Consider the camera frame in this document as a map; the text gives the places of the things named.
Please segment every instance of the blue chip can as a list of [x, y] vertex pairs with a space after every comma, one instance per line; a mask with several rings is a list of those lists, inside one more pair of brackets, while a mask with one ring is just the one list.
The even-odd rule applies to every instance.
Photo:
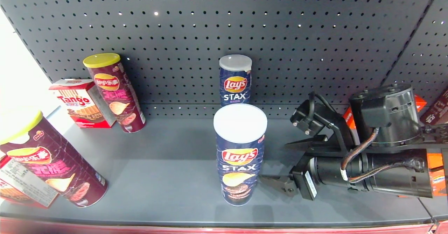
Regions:
[[246, 204], [252, 196], [264, 154], [264, 135], [256, 141], [235, 144], [216, 135], [218, 174], [224, 199]]
[[219, 94], [221, 106], [248, 103], [251, 97], [252, 60], [243, 55], [219, 59]]
[[[247, 134], [229, 130], [237, 121], [248, 125]], [[213, 123], [221, 194], [233, 206], [244, 205], [252, 197], [263, 161], [266, 115], [255, 106], [233, 104], [218, 110]]]

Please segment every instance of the gray metal shelf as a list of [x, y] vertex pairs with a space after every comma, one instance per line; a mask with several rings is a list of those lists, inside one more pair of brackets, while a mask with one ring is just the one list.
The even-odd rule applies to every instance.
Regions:
[[[103, 199], [76, 208], [58, 198], [49, 210], [4, 203], [3, 217], [97, 225], [352, 227], [416, 224], [431, 217], [416, 198], [323, 187], [316, 201], [259, 184], [242, 207], [221, 196], [212, 119], [151, 119], [140, 132], [71, 127], [66, 138], [110, 181]], [[262, 172], [285, 174], [301, 153], [282, 145], [304, 138], [288, 120], [269, 120]]]

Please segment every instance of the tango wafer box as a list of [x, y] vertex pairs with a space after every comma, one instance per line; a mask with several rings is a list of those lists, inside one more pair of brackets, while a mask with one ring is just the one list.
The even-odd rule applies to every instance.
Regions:
[[33, 207], [50, 207], [58, 193], [20, 163], [0, 157], [0, 197]]
[[110, 128], [115, 122], [93, 79], [61, 79], [50, 91], [79, 127]]

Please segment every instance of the white plastic lid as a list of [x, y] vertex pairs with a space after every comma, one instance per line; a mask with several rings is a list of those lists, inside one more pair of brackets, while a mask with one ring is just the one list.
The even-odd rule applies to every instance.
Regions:
[[215, 132], [224, 140], [245, 144], [266, 132], [266, 114], [253, 105], [232, 104], [219, 109], [213, 118]]
[[249, 71], [252, 68], [252, 59], [243, 55], [228, 55], [219, 59], [219, 66], [230, 71]]

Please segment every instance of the pegboard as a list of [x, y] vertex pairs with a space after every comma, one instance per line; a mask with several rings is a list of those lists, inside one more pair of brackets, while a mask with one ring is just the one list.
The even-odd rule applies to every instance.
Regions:
[[[256, 104], [270, 119], [289, 119], [297, 105], [261, 105]], [[344, 113], [349, 105], [333, 105], [338, 113]], [[150, 118], [210, 118], [221, 108], [214, 105], [171, 105], [171, 104], [141, 104], [141, 109]]]
[[410, 83], [431, 105], [448, 85], [448, 0], [434, 0], [386, 83]]
[[218, 59], [245, 54], [253, 60], [251, 103], [283, 105], [312, 90], [347, 104], [350, 94], [379, 86], [429, 1], [0, 3], [51, 81], [87, 78], [85, 57], [116, 52], [142, 104], [218, 104]]

